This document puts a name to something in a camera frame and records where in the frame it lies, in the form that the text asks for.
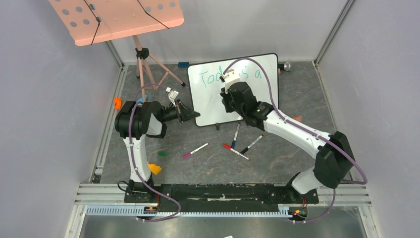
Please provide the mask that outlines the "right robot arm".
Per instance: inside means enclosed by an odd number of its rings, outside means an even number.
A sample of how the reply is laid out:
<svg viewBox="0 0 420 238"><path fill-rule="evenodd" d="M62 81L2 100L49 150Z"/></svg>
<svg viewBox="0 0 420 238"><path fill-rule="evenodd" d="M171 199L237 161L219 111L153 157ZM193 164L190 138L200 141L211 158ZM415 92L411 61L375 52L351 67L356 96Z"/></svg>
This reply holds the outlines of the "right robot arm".
<svg viewBox="0 0 420 238"><path fill-rule="evenodd" d="M270 103L258 101L246 82L223 87L220 92L226 112L238 113L247 125L277 135L300 147L314 158L315 164L293 176L286 188L292 202L301 201L311 190L326 186L335 189L344 182L354 159L345 134L315 130L299 121L280 116Z"/></svg>

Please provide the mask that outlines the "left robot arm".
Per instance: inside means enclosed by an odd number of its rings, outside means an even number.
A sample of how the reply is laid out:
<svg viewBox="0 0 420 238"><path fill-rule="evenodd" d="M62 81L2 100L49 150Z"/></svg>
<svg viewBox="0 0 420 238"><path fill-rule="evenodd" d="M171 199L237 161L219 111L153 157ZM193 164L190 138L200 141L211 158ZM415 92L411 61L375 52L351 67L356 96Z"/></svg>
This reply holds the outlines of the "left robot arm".
<svg viewBox="0 0 420 238"><path fill-rule="evenodd" d="M184 123L200 115L179 99L167 107L158 101L124 103L115 118L114 128L123 139L130 162L130 180L125 183L127 188L123 190L125 203L157 201L146 154L146 138L162 139L166 135L168 121Z"/></svg>

